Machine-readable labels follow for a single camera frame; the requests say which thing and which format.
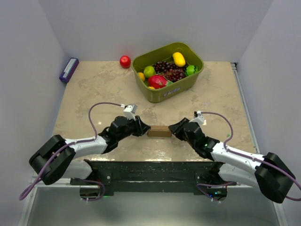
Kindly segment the red apple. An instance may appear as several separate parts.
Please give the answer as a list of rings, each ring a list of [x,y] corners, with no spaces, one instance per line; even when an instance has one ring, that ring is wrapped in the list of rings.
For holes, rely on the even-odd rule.
[[[120,58],[119,63],[122,68],[129,68],[131,66],[131,58],[129,56],[123,55]]]

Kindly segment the purple white rectangular box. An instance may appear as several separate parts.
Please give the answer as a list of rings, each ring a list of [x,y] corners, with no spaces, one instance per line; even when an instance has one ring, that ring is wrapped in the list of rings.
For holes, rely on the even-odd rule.
[[[73,76],[78,65],[79,60],[77,58],[71,57],[64,70],[61,72],[59,80],[64,84],[67,84]]]

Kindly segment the brown cardboard paper box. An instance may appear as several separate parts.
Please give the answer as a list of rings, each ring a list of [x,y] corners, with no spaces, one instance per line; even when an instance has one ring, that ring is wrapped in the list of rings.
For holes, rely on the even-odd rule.
[[[149,137],[171,137],[172,132],[168,126],[151,125],[150,130],[147,132]]]

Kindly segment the olive green plastic bin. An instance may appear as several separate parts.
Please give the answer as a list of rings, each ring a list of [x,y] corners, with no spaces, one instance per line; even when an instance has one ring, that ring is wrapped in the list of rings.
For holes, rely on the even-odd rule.
[[[159,103],[191,88],[204,62],[188,45],[174,42],[136,57],[131,67],[145,98]]]

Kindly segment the red dragon fruit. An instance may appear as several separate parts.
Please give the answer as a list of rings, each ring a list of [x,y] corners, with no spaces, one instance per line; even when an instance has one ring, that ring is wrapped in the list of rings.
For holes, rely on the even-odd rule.
[[[168,85],[168,80],[160,74],[151,76],[148,82],[154,89],[160,89]]]

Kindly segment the small orange fruit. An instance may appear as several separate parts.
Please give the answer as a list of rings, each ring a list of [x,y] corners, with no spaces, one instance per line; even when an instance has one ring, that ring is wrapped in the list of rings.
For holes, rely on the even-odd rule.
[[[138,73],[138,76],[140,77],[140,79],[141,79],[142,81],[145,81],[145,76],[144,76],[144,74],[143,74],[142,72],[139,72],[139,73]]]

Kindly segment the dark purple grape bunch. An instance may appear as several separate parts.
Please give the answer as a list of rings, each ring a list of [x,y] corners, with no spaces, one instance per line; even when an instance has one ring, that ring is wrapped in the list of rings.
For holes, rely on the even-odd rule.
[[[163,75],[171,82],[177,82],[186,77],[185,68],[187,65],[178,67],[174,62],[159,61],[156,62],[153,67],[155,68],[156,74]]]

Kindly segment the small green watermelon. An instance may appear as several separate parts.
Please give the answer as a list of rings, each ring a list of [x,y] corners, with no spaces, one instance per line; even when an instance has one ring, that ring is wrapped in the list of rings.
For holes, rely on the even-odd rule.
[[[196,67],[195,65],[189,65],[185,68],[185,75],[188,77],[197,73],[198,71],[198,67]]]

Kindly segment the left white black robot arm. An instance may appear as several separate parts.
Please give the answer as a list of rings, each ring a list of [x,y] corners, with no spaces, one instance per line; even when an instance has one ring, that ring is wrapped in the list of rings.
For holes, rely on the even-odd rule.
[[[63,177],[73,159],[108,153],[119,141],[129,136],[141,137],[150,129],[139,116],[134,119],[118,116],[96,137],[64,139],[61,135],[52,136],[30,158],[29,164],[44,184],[51,185]]]

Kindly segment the yellow mango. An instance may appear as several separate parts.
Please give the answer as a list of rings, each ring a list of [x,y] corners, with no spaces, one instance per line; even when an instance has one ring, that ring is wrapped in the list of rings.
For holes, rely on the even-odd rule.
[[[173,53],[172,57],[176,66],[184,67],[186,65],[186,61],[182,53],[175,52]]]

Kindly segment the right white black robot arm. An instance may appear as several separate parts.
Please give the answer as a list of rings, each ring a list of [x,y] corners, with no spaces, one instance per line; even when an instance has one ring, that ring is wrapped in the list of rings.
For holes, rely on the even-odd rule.
[[[222,163],[219,169],[210,172],[210,181],[220,185],[226,181],[258,188],[269,200],[282,203],[287,198],[294,174],[274,153],[266,155],[248,153],[206,136],[200,125],[184,118],[169,126],[172,134],[186,141],[202,158]]]

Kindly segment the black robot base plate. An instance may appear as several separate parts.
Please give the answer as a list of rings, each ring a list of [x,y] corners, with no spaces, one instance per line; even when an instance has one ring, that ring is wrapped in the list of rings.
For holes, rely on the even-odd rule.
[[[97,195],[95,188],[101,182],[106,196],[117,192],[193,193],[223,200],[227,186],[218,171],[221,162],[202,161],[86,161],[92,173],[86,182],[71,179],[71,185],[80,186],[82,198]]]

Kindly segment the green lime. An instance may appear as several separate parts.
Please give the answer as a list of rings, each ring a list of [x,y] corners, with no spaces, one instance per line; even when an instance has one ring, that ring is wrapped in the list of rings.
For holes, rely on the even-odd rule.
[[[151,76],[156,74],[155,68],[153,66],[147,66],[145,67],[143,74],[145,78],[150,78]]]

